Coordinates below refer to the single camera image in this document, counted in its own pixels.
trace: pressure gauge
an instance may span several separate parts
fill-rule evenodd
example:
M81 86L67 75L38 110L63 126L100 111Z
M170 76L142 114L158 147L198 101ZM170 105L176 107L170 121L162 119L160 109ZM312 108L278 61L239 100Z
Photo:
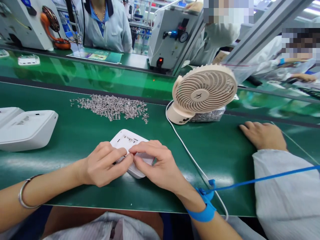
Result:
M180 36L179 41L180 41L181 43L184 43L184 42L188 39L188 37L189 37L189 34L188 34L187 32L184 32L184 33Z

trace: small desk fan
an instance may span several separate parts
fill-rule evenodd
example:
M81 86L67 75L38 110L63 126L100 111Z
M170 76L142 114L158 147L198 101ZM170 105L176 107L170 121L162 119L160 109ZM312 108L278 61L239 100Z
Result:
M229 68L206 65L179 76L172 89L173 104L168 119L178 125L187 123L196 113L217 110L233 100L237 82Z

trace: white power adapter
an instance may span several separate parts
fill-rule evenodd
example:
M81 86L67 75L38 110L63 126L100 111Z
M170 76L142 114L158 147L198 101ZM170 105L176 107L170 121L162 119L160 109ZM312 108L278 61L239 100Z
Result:
M0 128L6 125L15 116L23 112L24 111L21 108L16 107L0 108Z
M125 148L127 150L127 154L129 154L129 149L131 147L133 147L136 144L139 144L140 142L148 142L147 139L140 137L139 135L130 132L126 129L122 129L120 132L117 133L117 135L110 141L110 144L114 147L114 148ZM146 162L147 164L149 164L150 166L153 164L154 161L154 157L150 156L146 153L137 153L136 156L139 156L142 158L142 160L144 162ZM120 159L118 159L116 162L121 162L124 157L121 157ZM134 165L134 163L129 167L128 169L128 173L130 173L132 176L134 176L135 178L139 179L139 178L143 178L146 175L144 175L142 172L140 172L136 166Z
M46 146L58 120L55 111L22 112L0 129L0 150L19 152Z

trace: blue collar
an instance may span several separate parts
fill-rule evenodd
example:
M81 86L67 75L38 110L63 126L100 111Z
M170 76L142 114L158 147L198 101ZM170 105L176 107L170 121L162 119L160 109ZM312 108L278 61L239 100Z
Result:
M91 17L95 20L97 20L98 22L101 22L99 20L99 18L97 17L97 15L95 14L94 10L93 10L93 7L92 7L92 4L91 4L91 1L90 1L90 9L91 9ZM104 20L103 22L107 22L109 20L109 15L108 15L108 7L107 7L107 4L106 4L106 12L104 14Z

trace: bracelet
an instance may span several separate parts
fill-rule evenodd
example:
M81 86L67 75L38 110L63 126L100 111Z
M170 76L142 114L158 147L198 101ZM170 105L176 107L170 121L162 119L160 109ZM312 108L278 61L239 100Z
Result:
M196 190L206 204L206 208L202 212L191 212L188 209L187 212L194 220L197 220L198 222L210 222L214 218L214 213L217 209L212 205L206 195L203 195L203 193L200 192L197 188Z
M34 206L34 207L31 207L31 206L28 206L27 204L24 203L24 201L22 200L22 194L23 194L23 190L25 188L25 186L32 180L34 179L35 177L38 177L38 176L41 176L43 174L38 174L38 175L35 175L27 180L25 180L25 183L22 185L21 189L20 189L20 192L19 192L19 195L18 195L18 199L19 199L19 202L20 204L26 208L26 209L33 209L33 208L37 208L37 207L40 207L41 205L38 205L38 206Z
M285 63L286 63L286 60L284 58L281 58L280 59L280 63L278 64L278 66L282 66Z

